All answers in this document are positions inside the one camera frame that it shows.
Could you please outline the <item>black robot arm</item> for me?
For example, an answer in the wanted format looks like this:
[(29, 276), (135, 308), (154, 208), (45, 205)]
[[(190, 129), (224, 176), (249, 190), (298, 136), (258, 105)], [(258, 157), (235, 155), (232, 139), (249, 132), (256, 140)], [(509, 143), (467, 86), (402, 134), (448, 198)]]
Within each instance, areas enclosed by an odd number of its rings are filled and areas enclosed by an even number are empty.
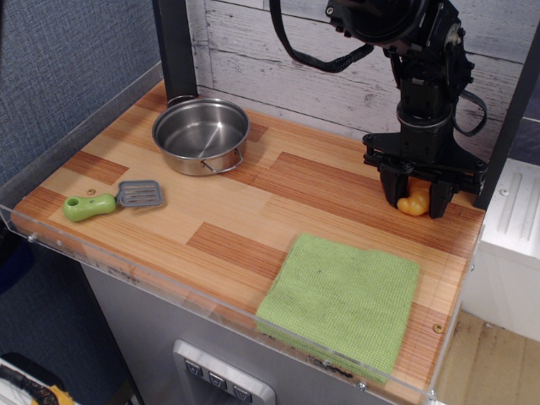
[(338, 32), (379, 46), (391, 61), (400, 130), (363, 138), (364, 162), (378, 169), (386, 200), (397, 206), (411, 179), (427, 181), (429, 216), (437, 219), (458, 192), (479, 194), (487, 165), (456, 142), (456, 109), (459, 100), (486, 105), (466, 90), (474, 65), (452, 3), (331, 1), (326, 14)]

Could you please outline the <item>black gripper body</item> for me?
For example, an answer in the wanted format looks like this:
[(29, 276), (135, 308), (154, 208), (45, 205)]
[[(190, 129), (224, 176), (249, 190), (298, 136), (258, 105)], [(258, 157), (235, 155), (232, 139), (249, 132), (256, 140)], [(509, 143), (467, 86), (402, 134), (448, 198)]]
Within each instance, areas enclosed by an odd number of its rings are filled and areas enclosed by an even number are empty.
[(409, 177), (454, 182), (458, 192), (480, 194), (487, 164), (467, 152), (454, 137), (454, 110), (446, 107), (433, 117), (415, 116), (397, 108), (398, 132), (369, 133), (363, 137), (364, 162), (379, 170), (382, 162), (409, 163)]

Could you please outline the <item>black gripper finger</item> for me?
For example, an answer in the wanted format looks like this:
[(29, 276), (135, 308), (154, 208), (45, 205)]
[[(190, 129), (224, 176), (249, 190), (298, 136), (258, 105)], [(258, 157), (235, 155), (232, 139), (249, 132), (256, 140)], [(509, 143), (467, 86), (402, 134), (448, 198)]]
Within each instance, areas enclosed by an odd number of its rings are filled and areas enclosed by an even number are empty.
[(458, 192), (454, 182), (438, 180), (431, 183), (429, 189), (429, 216), (442, 218), (454, 194)]
[(409, 163), (394, 165), (382, 162), (379, 165), (380, 180), (386, 200), (396, 207), (401, 198), (408, 194), (408, 177), (412, 171)]

